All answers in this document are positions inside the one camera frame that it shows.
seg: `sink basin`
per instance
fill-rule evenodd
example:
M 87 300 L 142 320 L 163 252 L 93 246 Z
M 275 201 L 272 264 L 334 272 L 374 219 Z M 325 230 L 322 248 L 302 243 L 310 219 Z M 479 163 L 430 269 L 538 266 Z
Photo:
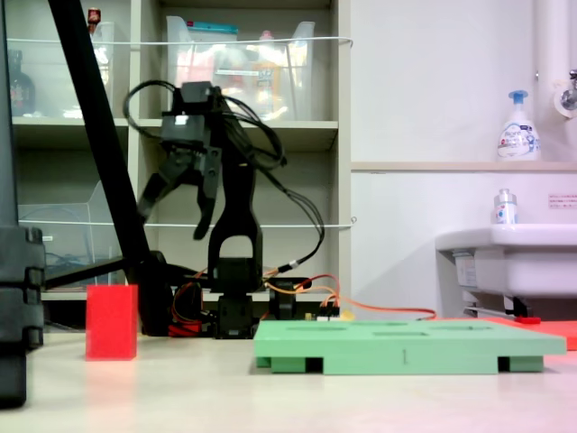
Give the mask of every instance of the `sink basin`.
M 525 298 L 577 297 L 577 225 L 494 225 L 437 237 L 457 266 L 470 260 L 468 290 Z

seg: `black cable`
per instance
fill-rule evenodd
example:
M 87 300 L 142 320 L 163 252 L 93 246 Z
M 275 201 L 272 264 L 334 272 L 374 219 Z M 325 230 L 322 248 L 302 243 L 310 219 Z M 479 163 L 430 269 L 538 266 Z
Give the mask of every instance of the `black cable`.
M 133 88 L 128 93 L 128 95 L 126 95 L 126 98 L 124 99 L 124 103 L 123 103 L 123 116 L 126 118 L 126 122 L 128 122 L 128 125 L 130 125 L 133 129 L 138 131 L 140 134 L 142 134 L 148 138 L 153 138 L 156 140 L 162 140 L 162 137 L 160 137 L 159 135 L 152 134 L 149 131 L 147 131 L 146 129 L 144 129 L 142 126 L 137 124 L 134 121 L 133 117 L 130 115 L 130 100 L 138 92 L 140 92 L 144 88 L 147 88 L 150 86 L 161 86 L 163 88 L 168 89 L 171 94 L 174 94 L 174 91 L 176 90 L 176 88 L 174 87 L 173 84 L 169 83 L 168 81 L 164 81 L 162 79 L 149 79 L 148 81 L 143 81 L 141 84 L 139 84 L 138 86 Z
M 133 88 L 130 93 L 126 96 L 123 105 L 123 115 L 133 129 L 138 131 L 140 134 L 152 138 L 157 139 L 165 142 L 175 142 L 179 143 L 181 140 L 170 140 L 167 138 L 163 138 L 159 135 L 155 135 L 141 127 L 137 124 L 130 115 L 130 100 L 134 95 L 138 92 L 143 90 L 149 86 L 161 86 L 168 89 L 171 93 L 174 93 L 176 90 L 175 86 L 169 83 L 168 81 L 164 80 L 149 80 L 144 81 L 135 88 Z M 277 133 L 264 124 L 258 115 L 243 101 L 235 99 L 233 97 L 224 97 L 224 99 L 232 102 L 233 104 L 237 105 L 243 113 L 235 113 L 234 111 L 229 110 L 224 111 L 222 113 L 222 117 L 224 118 L 224 128 L 227 132 L 227 135 L 230 139 L 230 142 L 234 145 L 236 150 L 244 157 L 245 160 L 255 169 L 260 171 L 268 180 L 269 182 L 280 192 L 285 194 L 287 198 L 295 203 L 300 209 L 305 213 L 307 218 L 310 220 L 316 232 L 318 233 L 318 242 L 316 243 L 315 248 L 308 253 L 307 255 L 301 257 L 300 259 L 293 261 L 291 263 L 284 264 L 280 266 L 279 273 L 283 273 L 289 271 L 291 269 L 296 268 L 298 265 L 306 262 L 311 257 L 313 257 L 319 250 L 321 244 L 325 240 L 325 223 L 323 218 L 318 211 L 316 205 L 305 196 L 298 194 L 296 191 L 292 189 L 286 188 L 280 181 L 275 178 L 270 172 L 278 167 L 284 166 L 287 164 L 287 158 L 285 156 L 285 148 L 280 141 L 280 138 L 277 136 Z M 255 147 L 252 144 L 252 141 L 249 139 L 245 130 L 239 125 L 238 122 L 245 122 L 246 124 L 252 124 L 259 128 L 267 137 L 270 146 L 272 147 L 272 152 L 260 149 Z M 190 146 L 191 142 L 184 142 L 185 145 Z

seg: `green plastic tray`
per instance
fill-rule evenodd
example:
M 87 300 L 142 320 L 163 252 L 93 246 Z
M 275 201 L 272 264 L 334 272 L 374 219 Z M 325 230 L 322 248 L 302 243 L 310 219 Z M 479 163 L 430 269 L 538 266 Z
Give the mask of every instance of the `green plastic tray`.
M 564 338 L 490 322 L 274 321 L 254 338 L 257 367 L 273 373 L 479 374 L 543 371 Z

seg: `white table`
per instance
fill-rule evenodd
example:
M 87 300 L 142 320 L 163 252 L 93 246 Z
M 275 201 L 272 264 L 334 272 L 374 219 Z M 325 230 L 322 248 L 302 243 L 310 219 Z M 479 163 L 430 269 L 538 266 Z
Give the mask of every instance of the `white table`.
M 46 340 L 2 433 L 577 431 L 577 353 L 545 373 L 272 375 L 251 341 L 143 337 L 133 362 L 87 363 L 84 335 Z

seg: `soap dispenser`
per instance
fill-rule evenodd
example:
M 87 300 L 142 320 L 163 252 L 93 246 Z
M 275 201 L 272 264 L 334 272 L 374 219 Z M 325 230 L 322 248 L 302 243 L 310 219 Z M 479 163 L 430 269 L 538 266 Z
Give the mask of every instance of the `soap dispenser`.
M 539 135 L 523 107 L 523 99 L 527 96 L 525 90 L 515 90 L 508 94 L 513 99 L 514 109 L 501 133 L 497 147 L 498 161 L 541 160 Z

